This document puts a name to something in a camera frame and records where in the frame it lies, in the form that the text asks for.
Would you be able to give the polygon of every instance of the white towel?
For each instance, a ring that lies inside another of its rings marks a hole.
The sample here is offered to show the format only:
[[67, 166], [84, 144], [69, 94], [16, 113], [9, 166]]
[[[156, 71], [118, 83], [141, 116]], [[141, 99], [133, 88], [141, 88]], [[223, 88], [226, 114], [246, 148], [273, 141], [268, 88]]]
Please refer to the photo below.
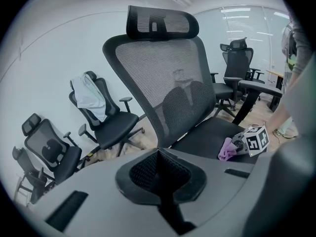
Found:
[[95, 117], [103, 122], [105, 115], [105, 99], [90, 76], [84, 73], [80, 77], [71, 80], [78, 108], [91, 111]]

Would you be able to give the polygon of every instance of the headrest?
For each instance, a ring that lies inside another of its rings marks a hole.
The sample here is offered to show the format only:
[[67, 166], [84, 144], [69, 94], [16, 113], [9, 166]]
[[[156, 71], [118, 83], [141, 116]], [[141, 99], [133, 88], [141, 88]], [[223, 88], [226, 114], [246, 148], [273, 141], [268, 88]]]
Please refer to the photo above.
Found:
[[198, 32], [196, 18], [186, 12], [128, 7], [126, 33], [133, 40], [192, 39]]
[[227, 52], [230, 49], [230, 46], [226, 44], [220, 44], [219, 47], [223, 52]]
[[90, 78], [91, 78], [91, 80], [93, 80], [93, 81], [95, 81], [95, 80], [97, 80], [97, 75], [94, 73], [94, 72], [92, 72], [92, 71], [87, 71], [87, 72], [85, 72], [88, 76], [90, 76]]
[[[97, 79], [97, 75], [94, 72], [92, 72], [92, 71], [87, 71], [87, 72], [84, 72], [84, 73], [87, 74], [88, 76], [90, 76], [92, 81], [95, 81]], [[74, 90], [73, 83], [71, 82], [71, 80], [70, 80], [70, 88], [72, 90]]]
[[24, 148], [18, 149], [16, 147], [13, 148], [12, 150], [12, 156], [15, 160], [18, 160], [20, 158], [20, 156], [23, 154], [23, 152], [25, 151]]
[[247, 43], [246, 43], [246, 38], [244, 37], [243, 39], [237, 39], [237, 40], [233, 40], [230, 43], [230, 49], [231, 50], [242, 50], [242, 49], [246, 49], [247, 48]]
[[40, 124], [41, 118], [33, 113], [23, 124], [22, 124], [22, 132], [24, 136], [29, 136], [35, 128]]

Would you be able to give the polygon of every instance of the person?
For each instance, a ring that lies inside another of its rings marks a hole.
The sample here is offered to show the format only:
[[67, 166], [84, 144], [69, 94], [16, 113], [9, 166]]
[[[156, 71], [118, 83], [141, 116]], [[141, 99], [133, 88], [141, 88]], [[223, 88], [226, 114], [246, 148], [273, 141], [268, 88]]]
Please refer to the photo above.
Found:
[[[290, 17], [290, 23], [287, 24], [287, 26], [284, 27], [282, 30], [282, 42], [281, 42], [281, 47], [282, 47], [282, 53], [286, 57], [286, 62], [285, 62], [285, 71], [284, 71], [284, 81], [283, 81], [283, 93], [286, 92], [291, 77], [292, 77], [292, 70], [293, 70], [293, 65], [296, 62], [296, 55], [297, 55], [297, 49], [296, 49], [296, 42], [293, 36], [293, 23], [292, 23], [292, 18]], [[278, 135], [283, 136], [284, 138], [292, 138], [286, 136], [286, 131], [292, 124], [293, 119], [292, 117], [289, 117], [287, 121], [285, 121], [276, 131]]]
[[[300, 74], [305, 69], [313, 53], [312, 45], [310, 44], [303, 30], [303, 27], [301, 26], [300, 22], [295, 17], [295, 15], [291, 13], [291, 11], [290, 11], [290, 14], [291, 14], [292, 23], [293, 23], [293, 32], [294, 32], [293, 36], [296, 42], [297, 57], [296, 57], [296, 63], [293, 67], [291, 79], [289, 80], [289, 83], [288, 83], [287, 91], [284, 93], [283, 97], [289, 94], [288, 92], [290, 92], [290, 89], [296, 84], [297, 79], [300, 77]], [[286, 110], [282, 99], [276, 111], [272, 114], [270, 119], [265, 123], [266, 130], [269, 134], [273, 133], [288, 118], [290, 118], [290, 114]]]

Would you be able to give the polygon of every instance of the person's arm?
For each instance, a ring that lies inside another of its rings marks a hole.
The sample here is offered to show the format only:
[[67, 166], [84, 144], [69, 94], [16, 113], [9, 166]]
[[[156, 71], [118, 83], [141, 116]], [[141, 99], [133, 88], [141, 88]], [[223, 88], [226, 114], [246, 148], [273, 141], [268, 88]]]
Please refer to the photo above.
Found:
[[[313, 53], [313, 48], [305, 35], [302, 26], [296, 20], [293, 20], [293, 30], [294, 39], [296, 41], [297, 60], [293, 68], [293, 74], [289, 83], [288, 91], [284, 94], [284, 96], [289, 94], [290, 88], [295, 85]], [[286, 111], [281, 99], [276, 111], [265, 124], [267, 132], [272, 133], [274, 130], [278, 129], [289, 117], [290, 114]]]

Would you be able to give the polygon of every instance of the purple cloth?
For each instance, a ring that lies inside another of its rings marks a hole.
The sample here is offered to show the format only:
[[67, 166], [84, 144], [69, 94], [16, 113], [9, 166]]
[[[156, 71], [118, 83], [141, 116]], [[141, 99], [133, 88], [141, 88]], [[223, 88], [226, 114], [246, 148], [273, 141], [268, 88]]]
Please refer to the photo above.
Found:
[[221, 148], [221, 151], [218, 154], [219, 160], [227, 161], [229, 158], [237, 155], [236, 147], [233, 143], [231, 143], [231, 138], [226, 138], [224, 144]]

